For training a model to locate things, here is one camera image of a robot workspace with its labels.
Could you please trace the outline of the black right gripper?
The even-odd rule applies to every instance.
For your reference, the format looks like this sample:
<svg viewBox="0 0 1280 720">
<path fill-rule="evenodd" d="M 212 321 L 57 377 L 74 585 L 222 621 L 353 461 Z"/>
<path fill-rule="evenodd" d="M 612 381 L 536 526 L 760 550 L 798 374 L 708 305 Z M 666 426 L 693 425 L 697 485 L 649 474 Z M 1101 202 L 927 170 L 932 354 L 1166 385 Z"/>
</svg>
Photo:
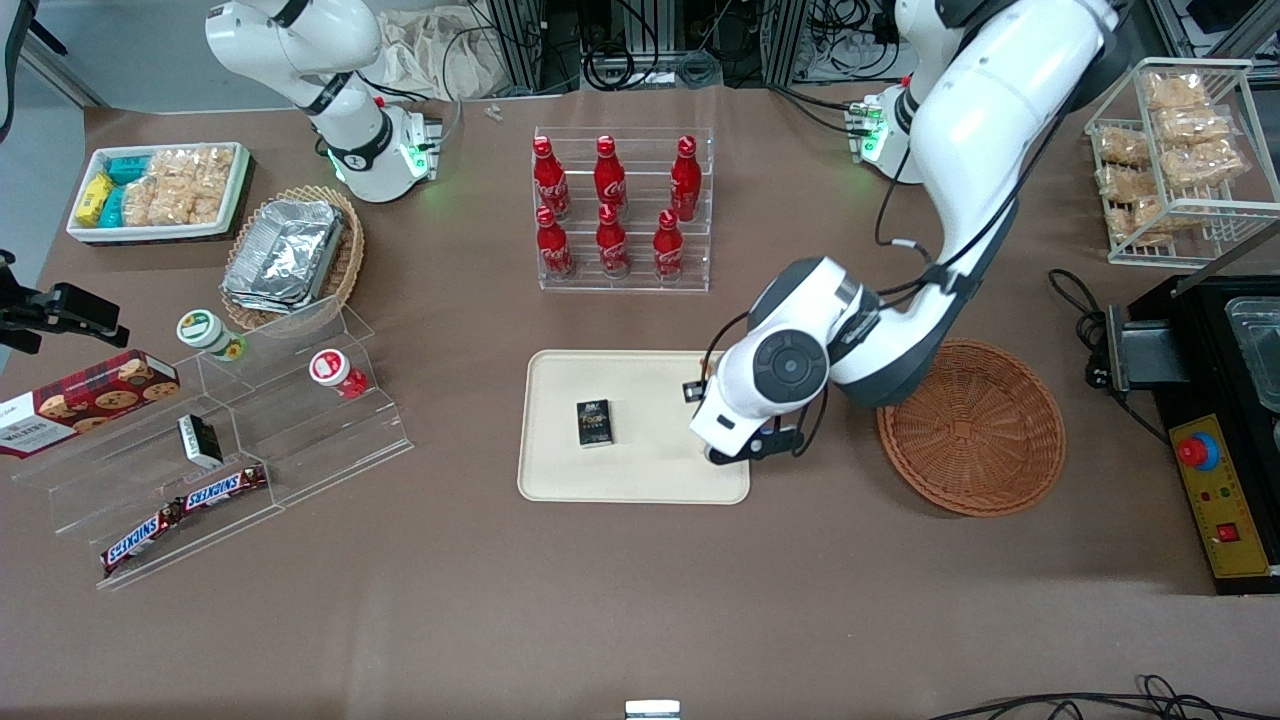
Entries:
<svg viewBox="0 0 1280 720">
<path fill-rule="evenodd" d="M 127 348 L 131 331 L 119 323 L 120 309 L 78 286 L 60 282 L 49 291 L 20 284 L 12 272 L 17 258 L 1 251 L 1 345 L 36 355 L 45 334 L 82 334 L 115 348 Z"/>
</svg>

